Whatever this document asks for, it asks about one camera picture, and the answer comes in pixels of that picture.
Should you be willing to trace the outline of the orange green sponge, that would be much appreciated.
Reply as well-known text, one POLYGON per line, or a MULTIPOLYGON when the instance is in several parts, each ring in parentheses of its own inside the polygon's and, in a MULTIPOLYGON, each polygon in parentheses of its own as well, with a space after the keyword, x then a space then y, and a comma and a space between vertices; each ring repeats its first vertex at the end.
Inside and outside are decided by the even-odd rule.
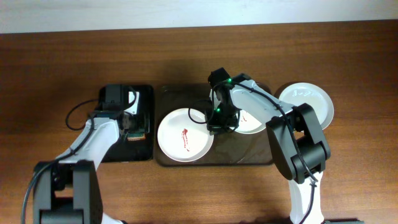
POLYGON ((145 133, 131 133, 127 135, 128 141, 141 141, 146 139, 145 133))

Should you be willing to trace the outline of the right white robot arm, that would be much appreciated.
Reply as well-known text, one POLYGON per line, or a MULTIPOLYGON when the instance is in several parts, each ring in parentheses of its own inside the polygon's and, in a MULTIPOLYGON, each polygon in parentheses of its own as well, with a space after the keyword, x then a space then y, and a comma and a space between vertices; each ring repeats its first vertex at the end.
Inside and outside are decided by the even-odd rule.
POLYGON ((235 131, 242 110, 266 127, 272 160, 288 180, 292 223, 323 223, 320 181, 331 152, 314 109, 278 100, 246 74, 231 77, 211 72, 211 109, 206 110, 210 134, 235 131))

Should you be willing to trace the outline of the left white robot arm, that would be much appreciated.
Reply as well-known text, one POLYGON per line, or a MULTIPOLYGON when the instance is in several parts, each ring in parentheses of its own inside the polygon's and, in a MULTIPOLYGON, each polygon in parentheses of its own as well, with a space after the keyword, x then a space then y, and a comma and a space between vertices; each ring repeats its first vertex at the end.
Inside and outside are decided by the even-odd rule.
POLYGON ((97 169, 108 151, 153 130, 153 114, 94 111, 72 145, 52 161, 38 162, 24 195, 20 222, 33 198, 34 223, 119 223, 104 212, 97 169))

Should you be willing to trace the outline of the pale blue plate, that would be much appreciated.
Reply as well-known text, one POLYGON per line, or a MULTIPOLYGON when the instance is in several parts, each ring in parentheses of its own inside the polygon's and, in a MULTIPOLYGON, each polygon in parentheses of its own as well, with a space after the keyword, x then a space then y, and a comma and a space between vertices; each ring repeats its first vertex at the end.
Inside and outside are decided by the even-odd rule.
POLYGON ((291 84, 282 90, 278 99, 295 106, 303 103, 310 105, 322 129, 326 129, 333 120, 335 109, 330 96, 314 84, 304 82, 291 84))

